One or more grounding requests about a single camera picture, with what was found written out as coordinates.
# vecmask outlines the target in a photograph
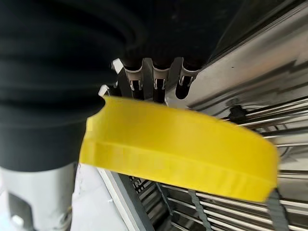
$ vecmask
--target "wire rack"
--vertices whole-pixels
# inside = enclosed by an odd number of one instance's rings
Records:
[[[240,121],[234,121],[238,126],[258,132],[282,150],[298,152],[299,148],[307,151],[308,127],[303,121],[308,120],[308,97],[298,98],[285,103],[249,111]],[[147,212],[151,223],[158,229],[162,220],[171,217],[170,226],[165,230],[182,231],[308,231],[308,171],[281,170],[278,174],[281,185],[286,182],[301,182],[291,184],[293,192],[302,188],[302,199],[286,199],[280,195],[269,203],[252,203],[230,198],[195,192],[198,205],[192,202],[188,189],[159,184],[149,180],[130,177],[130,180]],[[206,228],[205,215],[210,227]]]

